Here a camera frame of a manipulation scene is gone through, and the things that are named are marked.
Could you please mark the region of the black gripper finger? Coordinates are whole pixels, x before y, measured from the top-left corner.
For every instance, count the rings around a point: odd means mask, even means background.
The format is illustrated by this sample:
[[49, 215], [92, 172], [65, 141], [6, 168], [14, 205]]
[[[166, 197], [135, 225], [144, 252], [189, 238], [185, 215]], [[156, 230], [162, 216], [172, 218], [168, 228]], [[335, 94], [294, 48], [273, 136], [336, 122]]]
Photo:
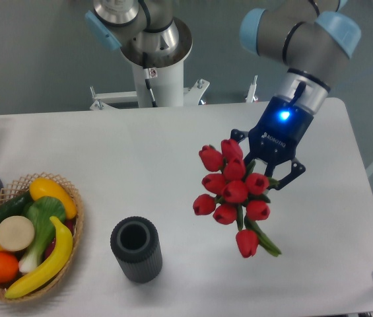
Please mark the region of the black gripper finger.
[[291, 182], [305, 173], [305, 171], [306, 167], [297, 158], [292, 159], [290, 172], [284, 178], [279, 180], [273, 188], [277, 191], [283, 189], [285, 186], [289, 185]]
[[247, 139], [248, 135], [248, 131], [241, 131], [239, 129], [232, 129], [230, 132], [230, 138], [235, 140], [237, 143], [241, 143], [243, 140]]

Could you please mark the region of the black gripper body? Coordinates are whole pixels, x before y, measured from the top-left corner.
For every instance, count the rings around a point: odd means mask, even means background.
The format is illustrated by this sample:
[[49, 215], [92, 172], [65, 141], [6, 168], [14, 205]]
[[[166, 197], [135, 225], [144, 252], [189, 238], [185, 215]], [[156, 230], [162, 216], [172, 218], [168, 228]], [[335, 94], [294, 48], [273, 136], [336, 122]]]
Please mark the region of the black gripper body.
[[276, 166], [295, 158], [296, 148], [313, 120], [296, 101], [296, 97], [288, 101], [276, 96], [270, 100], [248, 133], [246, 164], [260, 160], [266, 164], [265, 175], [272, 176]]

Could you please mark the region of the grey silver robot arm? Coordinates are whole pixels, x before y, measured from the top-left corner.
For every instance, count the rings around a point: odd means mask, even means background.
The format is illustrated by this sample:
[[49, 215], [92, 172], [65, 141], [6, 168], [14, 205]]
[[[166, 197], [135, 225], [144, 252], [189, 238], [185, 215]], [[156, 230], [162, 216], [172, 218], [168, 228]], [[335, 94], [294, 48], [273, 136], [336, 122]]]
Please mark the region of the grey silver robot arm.
[[[232, 130], [248, 140], [246, 163], [265, 163], [265, 175], [291, 163], [280, 190], [305, 167], [296, 148], [361, 37], [358, 25], [340, 10], [343, 1], [285, 1], [273, 11], [253, 9], [240, 25], [243, 48], [284, 63], [288, 71], [262, 117], [249, 131]], [[95, 1], [86, 25], [108, 50], [120, 50], [133, 70], [142, 108], [185, 106], [201, 93], [184, 87], [184, 60], [192, 48], [189, 28], [173, 15], [170, 1]]]

